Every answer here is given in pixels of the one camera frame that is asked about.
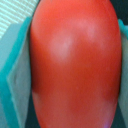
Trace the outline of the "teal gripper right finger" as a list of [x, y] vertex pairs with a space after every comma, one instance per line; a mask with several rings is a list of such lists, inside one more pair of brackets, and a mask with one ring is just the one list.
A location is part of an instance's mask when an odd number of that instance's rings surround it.
[[121, 19], [118, 20], [118, 23], [122, 43], [122, 73], [114, 125], [116, 128], [128, 128], [128, 25], [125, 25]]

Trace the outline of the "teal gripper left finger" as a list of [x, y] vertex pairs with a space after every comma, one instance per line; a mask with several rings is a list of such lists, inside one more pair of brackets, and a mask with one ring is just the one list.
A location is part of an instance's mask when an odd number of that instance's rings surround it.
[[31, 90], [31, 17], [11, 24], [0, 40], [0, 128], [25, 128]]

